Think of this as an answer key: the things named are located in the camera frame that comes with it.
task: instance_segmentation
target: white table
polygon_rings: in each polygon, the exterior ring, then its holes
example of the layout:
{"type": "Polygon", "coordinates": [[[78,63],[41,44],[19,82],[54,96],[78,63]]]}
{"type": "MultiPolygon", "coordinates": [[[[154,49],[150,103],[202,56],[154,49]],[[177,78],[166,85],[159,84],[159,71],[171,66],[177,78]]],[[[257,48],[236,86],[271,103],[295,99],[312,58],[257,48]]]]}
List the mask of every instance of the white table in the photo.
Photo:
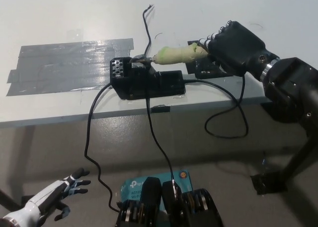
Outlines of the white table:
{"type": "MultiPolygon", "coordinates": [[[[228,20],[246,26],[281,58],[297,56],[318,68],[318,0],[0,0],[0,127],[84,120],[98,90],[6,97],[9,71],[16,68],[20,47],[74,41],[133,38],[131,55],[143,52],[148,17],[154,55],[163,46],[184,46],[215,32],[228,20]],[[162,33],[155,40],[154,36],[162,33]]],[[[184,64],[155,66],[158,71],[182,70],[184,64]]],[[[236,97],[241,79],[213,79],[236,97]]],[[[247,75],[244,102],[264,102],[260,83],[247,75]]],[[[151,100],[171,111],[228,106],[229,98],[205,85],[187,85],[183,97],[151,100]]],[[[95,110],[95,118],[146,113],[144,100],[120,100],[110,90],[95,110]]]]}

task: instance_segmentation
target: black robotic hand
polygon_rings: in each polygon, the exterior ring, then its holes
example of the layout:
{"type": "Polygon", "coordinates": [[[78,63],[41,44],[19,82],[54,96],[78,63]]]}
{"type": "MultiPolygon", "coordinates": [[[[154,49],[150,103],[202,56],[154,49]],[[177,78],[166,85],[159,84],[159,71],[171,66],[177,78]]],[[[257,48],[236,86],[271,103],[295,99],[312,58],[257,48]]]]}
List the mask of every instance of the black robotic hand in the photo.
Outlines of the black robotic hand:
{"type": "Polygon", "coordinates": [[[228,21],[217,33],[200,39],[199,45],[227,73],[243,76],[250,72],[257,80],[261,80],[266,66],[278,58],[266,50],[262,40],[236,21],[228,21]]]}

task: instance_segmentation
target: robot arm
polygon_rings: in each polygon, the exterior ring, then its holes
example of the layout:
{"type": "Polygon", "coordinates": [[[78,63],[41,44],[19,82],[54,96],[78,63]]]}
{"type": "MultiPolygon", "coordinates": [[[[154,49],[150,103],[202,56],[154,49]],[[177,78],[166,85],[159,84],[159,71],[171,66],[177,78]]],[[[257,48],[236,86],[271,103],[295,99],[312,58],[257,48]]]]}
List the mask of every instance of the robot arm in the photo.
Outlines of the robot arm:
{"type": "Polygon", "coordinates": [[[80,185],[88,185],[90,181],[79,181],[82,176],[89,174],[80,168],[72,175],[57,180],[33,196],[23,209],[11,212],[0,220],[0,227],[35,227],[41,226],[46,218],[55,210],[62,211],[55,217],[55,221],[66,217],[70,208],[61,202],[62,199],[77,193],[86,193],[87,189],[77,188],[80,185]]]}
{"type": "Polygon", "coordinates": [[[251,73],[265,96],[308,131],[318,127],[318,71],[299,58],[280,59],[247,28],[229,21],[199,45],[229,74],[251,73]]]}

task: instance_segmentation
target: robot finger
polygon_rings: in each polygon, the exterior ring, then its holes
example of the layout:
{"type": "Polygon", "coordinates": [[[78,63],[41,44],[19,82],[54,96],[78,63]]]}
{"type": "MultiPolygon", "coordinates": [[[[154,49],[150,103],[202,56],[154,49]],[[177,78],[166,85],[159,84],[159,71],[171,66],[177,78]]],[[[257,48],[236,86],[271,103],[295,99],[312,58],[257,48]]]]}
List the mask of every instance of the robot finger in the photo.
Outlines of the robot finger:
{"type": "Polygon", "coordinates": [[[82,189],[82,188],[72,188],[69,190],[69,196],[75,195],[75,194],[85,194],[87,193],[87,189],[82,189]]]}
{"type": "Polygon", "coordinates": [[[75,188],[75,187],[78,187],[78,186],[87,186],[91,183],[91,181],[89,180],[85,180],[85,181],[76,181],[71,188],[75,188]]]}
{"type": "Polygon", "coordinates": [[[69,206],[67,206],[66,204],[64,204],[62,202],[59,202],[56,205],[56,209],[62,211],[62,213],[60,213],[59,215],[55,216],[54,221],[59,221],[59,220],[65,218],[71,212],[69,206]]]}
{"type": "Polygon", "coordinates": [[[82,176],[87,176],[89,174],[89,171],[85,171],[84,168],[78,169],[76,172],[74,172],[72,175],[70,175],[70,178],[72,179],[79,179],[82,176]]]}

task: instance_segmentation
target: black sensor device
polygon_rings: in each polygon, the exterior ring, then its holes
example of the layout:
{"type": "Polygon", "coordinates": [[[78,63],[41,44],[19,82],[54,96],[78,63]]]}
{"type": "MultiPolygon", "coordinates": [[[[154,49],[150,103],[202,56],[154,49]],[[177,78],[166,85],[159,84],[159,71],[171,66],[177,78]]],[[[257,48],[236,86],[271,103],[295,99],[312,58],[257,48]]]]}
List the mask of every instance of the black sensor device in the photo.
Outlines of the black sensor device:
{"type": "Polygon", "coordinates": [[[130,57],[110,61],[110,83],[121,99],[135,100],[182,95],[185,86],[181,71],[156,72],[150,63],[131,63],[130,57]]]}

